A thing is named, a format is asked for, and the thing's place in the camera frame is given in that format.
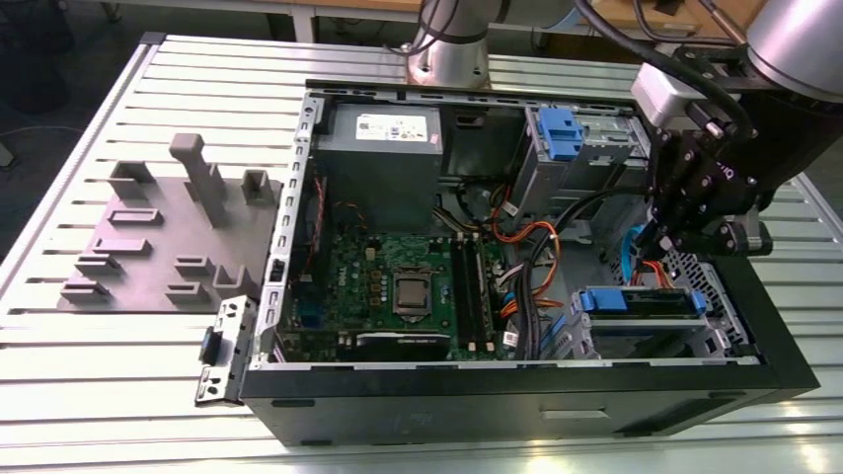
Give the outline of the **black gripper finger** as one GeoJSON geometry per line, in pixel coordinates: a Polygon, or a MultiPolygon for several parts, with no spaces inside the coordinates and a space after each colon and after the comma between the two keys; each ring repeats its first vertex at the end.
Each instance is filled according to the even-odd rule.
{"type": "Polygon", "coordinates": [[[678,135],[658,128],[650,145],[646,169],[646,197],[649,220],[638,236],[638,254],[641,257],[662,257],[660,246],[666,236],[666,223],[670,218],[669,198],[672,197],[672,172],[678,151],[678,135]]]}
{"type": "Polygon", "coordinates": [[[662,212],[654,215],[654,256],[669,251],[686,254],[733,256],[750,250],[750,239],[744,226],[722,216],[686,212],[662,212]]]}

